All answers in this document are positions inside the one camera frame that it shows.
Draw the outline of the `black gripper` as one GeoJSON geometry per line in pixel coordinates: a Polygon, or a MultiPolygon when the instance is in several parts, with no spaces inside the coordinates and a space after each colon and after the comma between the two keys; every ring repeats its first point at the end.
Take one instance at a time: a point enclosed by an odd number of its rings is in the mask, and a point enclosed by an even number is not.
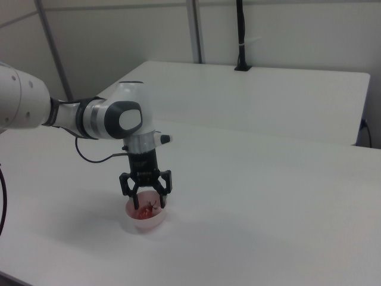
{"type": "Polygon", "coordinates": [[[121,191],[133,200],[135,209],[139,208],[138,189],[140,186],[152,186],[159,194],[160,207],[166,206],[166,196],[172,191],[171,170],[159,171],[156,150],[146,153],[129,154],[130,173],[119,176],[121,191]]]}

